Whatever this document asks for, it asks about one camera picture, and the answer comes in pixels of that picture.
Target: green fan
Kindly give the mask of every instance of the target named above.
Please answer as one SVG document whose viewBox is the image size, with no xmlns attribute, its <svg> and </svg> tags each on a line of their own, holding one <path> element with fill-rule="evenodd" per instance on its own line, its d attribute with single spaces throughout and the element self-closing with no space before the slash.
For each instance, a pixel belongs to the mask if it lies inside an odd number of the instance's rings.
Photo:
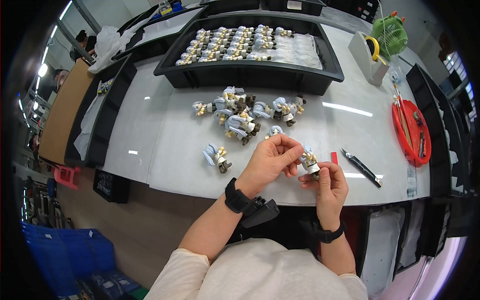
<svg viewBox="0 0 480 300">
<path fill-rule="evenodd" d="M 392 55 L 401 53 L 407 47 L 408 37 L 403 29 L 404 21 L 405 18 L 400 19 L 396 16 L 396 12 L 393 12 L 373 24 L 371 36 L 377 39 L 380 54 L 388 61 Z"/>
</svg>

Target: red plate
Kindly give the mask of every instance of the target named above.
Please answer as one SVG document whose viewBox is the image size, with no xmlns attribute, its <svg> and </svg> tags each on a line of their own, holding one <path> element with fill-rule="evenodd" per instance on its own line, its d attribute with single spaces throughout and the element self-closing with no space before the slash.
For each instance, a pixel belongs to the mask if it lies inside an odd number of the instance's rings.
<svg viewBox="0 0 480 300">
<path fill-rule="evenodd" d="M 402 147 L 405 155 L 411 157 L 415 161 L 415 166 L 420 167 L 421 165 L 426 164 L 430 160 L 430 156 L 432 155 L 432 144 L 430 142 L 430 133 L 428 131 L 427 124 L 423 115 L 421 114 L 420 110 L 408 100 L 403 100 L 403 109 L 405 112 L 405 118 L 407 119 L 408 131 L 410 132 L 410 139 L 412 141 L 412 148 L 410 148 L 407 138 L 403 132 L 403 128 L 400 125 L 400 119 L 398 116 L 398 111 L 396 108 L 395 103 L 392 104 L 392 117 L 393 117 L 393 124 L 395 126 L 396 136 L 398 138 L 398 142 Z M 420 119 L 423 120 L 423 125 L 418 126 L 417 121 L 413 118 L 413 113 L 417 112 L 417 115 Z M 425 139 L 425 156 L 420 158 L 419 157 L 419 150 L 420 150 L 420 132 L 423 131 L 423 137 Z"/>
</svg>

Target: hand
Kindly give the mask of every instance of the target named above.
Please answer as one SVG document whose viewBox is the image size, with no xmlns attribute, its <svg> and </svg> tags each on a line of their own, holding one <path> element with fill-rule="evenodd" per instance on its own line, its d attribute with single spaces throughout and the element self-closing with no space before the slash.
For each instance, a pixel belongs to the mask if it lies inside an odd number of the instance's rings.
<svg viewBox="0 0 480 300">
<path fill-rule="evenodd" d="M 303 147 L 299 142 L 282 133 L 276 134 L 257 145 L 235 187 L 250 199 L 255 198 L 280 172 L 287 177 L 297 176 L 298 158 L 302 154 Z"/>
<path fill-rule="evenodd" d="M 309 181 L 311 175 L 299 177 L 303 189 L 317 190 L 317 217 L 323 230 L 335 231 L 340 227 L 340 212 L 348 194 L 348 185 L 343 170 L 331 162 L 319 162 L 320 179 Z"/>
</svg>

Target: pink stool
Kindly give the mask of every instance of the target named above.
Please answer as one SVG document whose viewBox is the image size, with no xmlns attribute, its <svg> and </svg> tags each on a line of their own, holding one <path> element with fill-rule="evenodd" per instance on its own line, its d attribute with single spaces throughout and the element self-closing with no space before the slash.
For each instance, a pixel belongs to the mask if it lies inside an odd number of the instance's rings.
<svg viewBox="0 0 480 300">
<path fill-rule="evenodd" d="M 78 186 L 73 184 L 73 176 L 75 175 L 75 172 L 80 173 L 80 167 L 75 167 L 75 169 L 72 169 L 56 165 L 53 171 L 53 177 L 55 178 L 56 182 L 77 190 Z"/>
</svg>

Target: black watch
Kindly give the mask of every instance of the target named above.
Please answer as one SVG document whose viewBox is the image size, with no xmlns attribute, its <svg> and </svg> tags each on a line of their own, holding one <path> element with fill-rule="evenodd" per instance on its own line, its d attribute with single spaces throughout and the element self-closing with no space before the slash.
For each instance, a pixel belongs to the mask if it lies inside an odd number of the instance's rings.
<svg viewBox="0 0 480 300">
<path fill-rule="evenodd" d="M 236 180 L 237 179 L 235 177 L 232 178 L 225 188 L 225 204 L 234 213 L 243 213 L 244 215 L 248 216 L 255 211 L 255 201 L 245 196 L 242 191 L 235 189 Z"/>
<path fill-rule="evenodd" d="M 345 230 L 345 224 L 340 221 L 340 227 L 335 230 L 334 232 L 331 232 L 329 230 L 322 230 L 321 228 L 319 230 L 317 230 L 317 237 L 318 237 L 318 240 L 322 243 L 325 243 L 325 244 L 330 244 L 333 240 L 336 240 L 338 239 L 343 231 Z"/>
</svg>

